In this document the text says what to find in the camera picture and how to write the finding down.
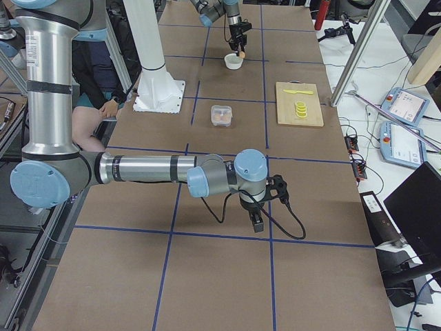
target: white table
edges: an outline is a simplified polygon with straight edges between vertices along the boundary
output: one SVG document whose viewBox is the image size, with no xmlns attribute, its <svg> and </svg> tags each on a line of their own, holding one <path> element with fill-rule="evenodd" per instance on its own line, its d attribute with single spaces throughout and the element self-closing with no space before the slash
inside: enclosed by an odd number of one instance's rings
<svg viewBox="0 0 441 331">
<path fill-rule="evenodd" d="M 324 29 L 338 28 L 341 25 L 341 21 L 325 21 L 322 30 L 317 32 L 317 37 L 319 38 L 324 35 Z M 358 26 L 354 24 L 351 26 L 353 27 L 354 37 L 357 40 L 362 30 L 363 23 Z M 322 52 L 324 63 L 327 64 L 327 75 L 331 88 L 336 86 L 343 71 L 343 65 L 346 64 L 352 48 L 353 46 L 349 43 L 346 36 L 325 39 L 320 42 L 320 50 Z M 387 24 L 381 23 L 377 27 L 358 67 L 381 66 L 405 56 L 406 54 L 402 49 L 400 42 L 396 39 L 392 29 Z M 410 66 L 411 64 L 409 63 L 408 58 L 405 57 L 382 68 L 359 68 L 353 76 L 353 82 L 358 86 L 359 95 L 370 100 L 370 102 L 380 104 L 392 87 L 402 86 Z M 404 87 L 412 88 L 414 86 L 406 81 Z M 347 91 L 353 90 L 354 88 L 355 86 L 353 84 L 349 84 Z M 430 94 L 424 86 L 414 88 L 413 91 L 431 100 Z M 376 121 L 377 112 L 374 109 L 369 108 L 368 113 L 366 113 L 365 104 L 349 95 L 345 95 L 338 104 L 338 115 L 339 117 L 344 117 L 344 119 L 340 119 L 342 125 L 350 124 L 357 130 L 358 135 L 362 134 L 365 136 L 369 136 L 369 133 L 367 132 L 367 127 L 369 127 L 369 131 L 373 133 L 375 137 L 379 137 L 380 124 L 385 120 L 382 117 L 378 117 L 378 120 Z M 441 113 L 432 100 L 426 115 L 437 119 L 441 118 Z M 440 122 L 422 119 L 419 127 L 424 130 L 425 135 L 441 141 Z M 347 130 L 348 134 L 353 134 L 351 128 L 342 127 L 343 134 L 345 134 Z M 379 143 L 374 139 L 373 143 L 375 146 L 379 146 Z M 368 145 L 368 139 L 364 137 L 358 138 L 358 146 L 360 148 L 359 153 L 365 159 L 367 158 L 367 165 L 374 169 L 384 180 L 384 188 L 377 196 L 382 202 L 413 172 L 413 169 L 385 162 L 381 156 L 380 150 L 375 149 L 372 144 L 370 144 L 368 148 Z M 428 158 L 431 165 L 435 168 L 441 168 L 441 155 L 428 154 Z M 367 170 L 367 176 L 367 180 L 360 182 L 358 187 L 359 191 L 366 192 L 372 190 L 375 193 L 379 192 L 382 187 L 381 180 L 370 170 Z M 385 249 L 392 251 L 395 250 L 391 245 Z M 405 250 L 410 257 L 416 255 L 410 247 L 406 247 Z M 435 282 L 432 282 L 431 286 L 432 288 L 439 290 L 439 288 L 437 288 L 438 285 L 435 284 Z M 421 324 L 423 323 L 438 326 L 441 325 L 441 294 L 434 294 L 432 299 L 434 301 L 433 305 L 417 306 L 416 311 L 420 312 L 422 317 L 412 318 L 412 328 L 421 330 Z M 392 304 L 390 306 L 396 326 L 406 326 L 412 309 L 412 304 L 408 304 L 401 308 L 395 308 Z"/>
</svg>

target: person's hand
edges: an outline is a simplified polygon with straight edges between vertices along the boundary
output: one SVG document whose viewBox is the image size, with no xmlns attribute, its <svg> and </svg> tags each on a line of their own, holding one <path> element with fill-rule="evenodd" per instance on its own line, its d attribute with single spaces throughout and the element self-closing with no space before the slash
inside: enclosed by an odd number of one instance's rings
<svg viewBox="0 0 441 331">
<path fill-rule="evenodd" d="M 116 116 L 118 112 L 118 103 L 113 99 L 106 101 L 103 104 L 103 107 L 101 107 L 99 111 L 104 119 L 108 119 L 109 117 Z"/>
</svg>

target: black monitor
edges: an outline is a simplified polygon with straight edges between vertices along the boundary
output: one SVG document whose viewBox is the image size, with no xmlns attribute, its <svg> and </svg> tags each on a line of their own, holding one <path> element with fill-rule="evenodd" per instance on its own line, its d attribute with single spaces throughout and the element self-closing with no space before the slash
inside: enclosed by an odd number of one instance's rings
<svg viewBox="0 0 441 331">
<path fill-rule="evenodd" d="M 422 261 L 421 265 L 408 263 L 382 272 L 385 287 L 406 288 L 409 281 L 427 274 L 438 278 L 441 285 L 441 175 L 424 162 L 384 200 L 384 205 Z"/>
</svg>

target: white bowl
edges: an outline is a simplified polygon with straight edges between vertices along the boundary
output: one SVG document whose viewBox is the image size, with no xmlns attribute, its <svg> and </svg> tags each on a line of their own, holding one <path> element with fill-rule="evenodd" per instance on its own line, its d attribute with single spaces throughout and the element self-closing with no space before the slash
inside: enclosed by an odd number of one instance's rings
<svg viewBox="0 0 441 331">
<path fill-rule="evenodd" d="M 236 53 L 227 54 L 223 59 L 228 69 L 237 70 L 242 66 L 243 59 L 236 56 Z"/>
</svg>

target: yellow knife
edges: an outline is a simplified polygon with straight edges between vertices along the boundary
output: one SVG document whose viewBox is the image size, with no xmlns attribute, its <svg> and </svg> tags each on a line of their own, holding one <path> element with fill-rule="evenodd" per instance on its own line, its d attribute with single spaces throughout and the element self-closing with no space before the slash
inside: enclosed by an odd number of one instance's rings
<svg viewBox="0 0 441 331">
<path fill-rule="evenodd" d="M 314 91 L 299 91 L 299 90 L 283 90 L 283 92 L 291 93 L 291 94 L 296 94 L 296 93 L 301 93 L 301 94 L 314 94 Z"/>
</svg>

